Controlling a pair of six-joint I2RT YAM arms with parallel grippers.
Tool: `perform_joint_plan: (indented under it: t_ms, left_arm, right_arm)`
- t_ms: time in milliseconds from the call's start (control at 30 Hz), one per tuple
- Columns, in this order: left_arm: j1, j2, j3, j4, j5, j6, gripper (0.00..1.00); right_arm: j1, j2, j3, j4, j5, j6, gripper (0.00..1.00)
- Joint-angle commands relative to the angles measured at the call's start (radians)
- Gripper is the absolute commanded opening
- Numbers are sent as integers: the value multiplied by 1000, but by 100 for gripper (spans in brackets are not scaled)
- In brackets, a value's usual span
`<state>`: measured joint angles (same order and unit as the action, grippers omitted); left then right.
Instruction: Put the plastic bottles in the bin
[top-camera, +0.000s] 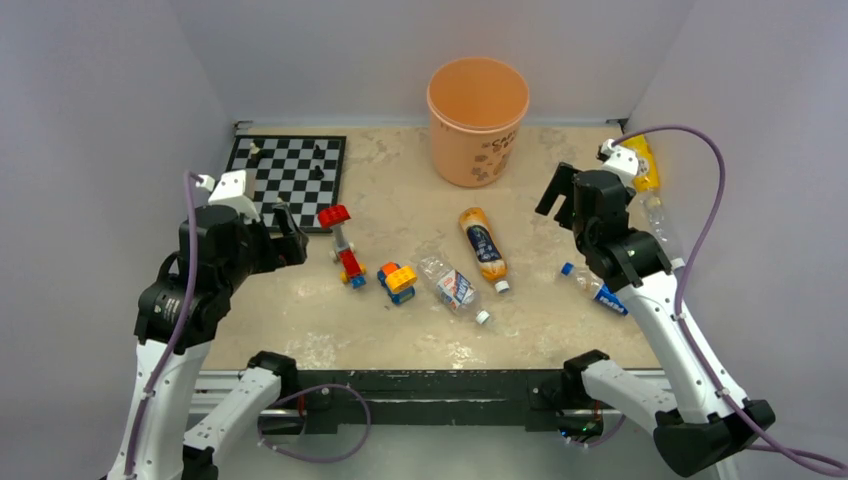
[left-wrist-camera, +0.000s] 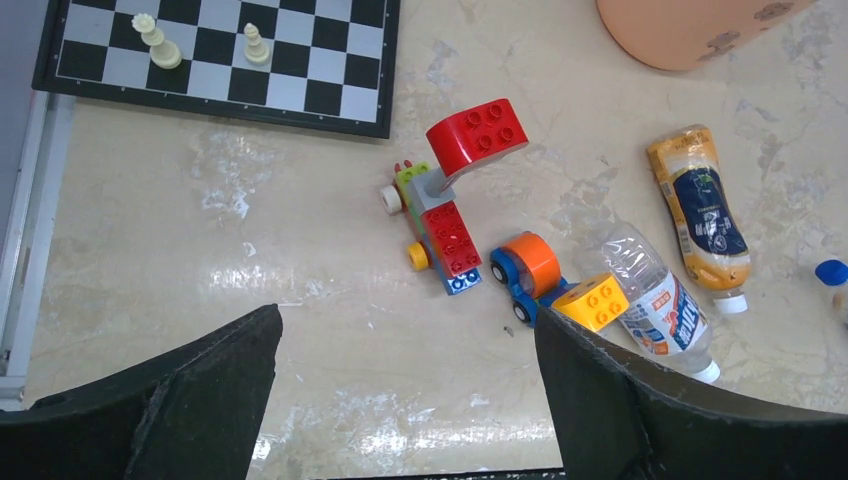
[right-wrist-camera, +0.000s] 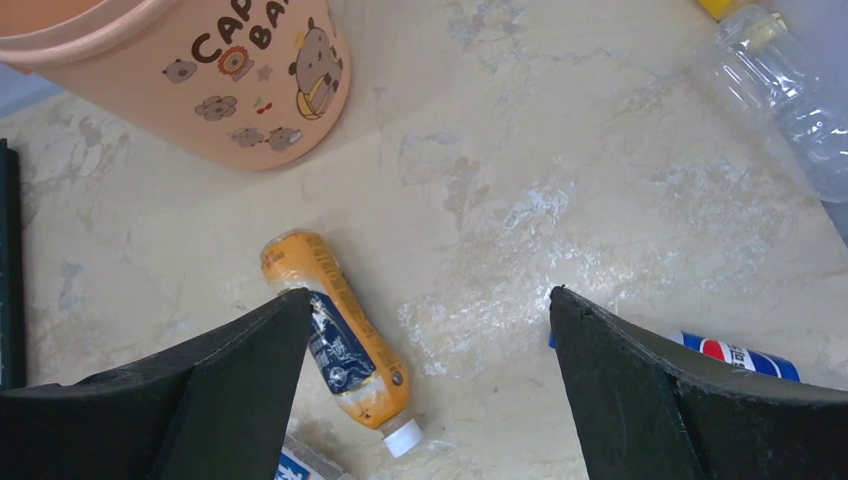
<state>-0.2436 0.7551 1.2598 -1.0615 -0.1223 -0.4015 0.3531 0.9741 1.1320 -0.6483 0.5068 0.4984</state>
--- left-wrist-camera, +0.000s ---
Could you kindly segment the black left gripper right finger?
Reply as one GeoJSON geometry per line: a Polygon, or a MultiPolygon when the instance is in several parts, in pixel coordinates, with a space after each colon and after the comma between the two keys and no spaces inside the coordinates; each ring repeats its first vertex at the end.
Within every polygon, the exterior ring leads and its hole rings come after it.
{"type": "Polygon", "coordinates": [[[535,345],[570,479],[843,479],[847,419],[727,391],[544,309],[535,345]]]}

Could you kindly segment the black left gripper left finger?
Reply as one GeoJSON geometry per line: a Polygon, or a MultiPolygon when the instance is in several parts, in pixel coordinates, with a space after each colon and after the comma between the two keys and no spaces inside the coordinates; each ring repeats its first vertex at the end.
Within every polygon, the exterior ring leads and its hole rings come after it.
{"type": "Polygon", "coordinates": [[[5,479],[242,479],[283,333],[262,306],[176,349],[1,416],[5,479]]]}

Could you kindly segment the clear water bottle blue label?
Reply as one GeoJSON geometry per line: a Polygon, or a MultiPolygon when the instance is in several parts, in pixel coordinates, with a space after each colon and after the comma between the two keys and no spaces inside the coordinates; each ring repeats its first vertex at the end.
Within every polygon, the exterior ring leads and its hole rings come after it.
{"type": "Polygon", "coordinates": [[[620,320],[648,357],[707,384],[718,380],[707,315],[650,242],[624,221],[599,227],[592,239],[590,251],[630,303],[620,320]]]}

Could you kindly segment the orange tea bottle navy label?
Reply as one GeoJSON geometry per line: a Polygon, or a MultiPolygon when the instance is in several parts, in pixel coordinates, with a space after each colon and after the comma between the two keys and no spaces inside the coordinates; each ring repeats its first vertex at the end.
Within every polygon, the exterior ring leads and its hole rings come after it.
{"type": "Polygon", "coordinates": [[[646,153],[678,237],[688,277],[723,314],[748,310],[747,243],[729,208],[709,128],[693,124],[657,139],[646,153]]]}

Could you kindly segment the blue capped small bottle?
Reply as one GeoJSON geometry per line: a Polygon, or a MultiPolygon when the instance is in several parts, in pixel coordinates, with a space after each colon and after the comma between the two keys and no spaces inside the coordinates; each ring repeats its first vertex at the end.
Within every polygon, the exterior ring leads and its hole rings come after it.
{"type": "Polygon", "coordinates": [[[847,326],[847,264],[828,259],[816,266],[814,274],[824,287],[826,303],[838,321],[847,326]]]}

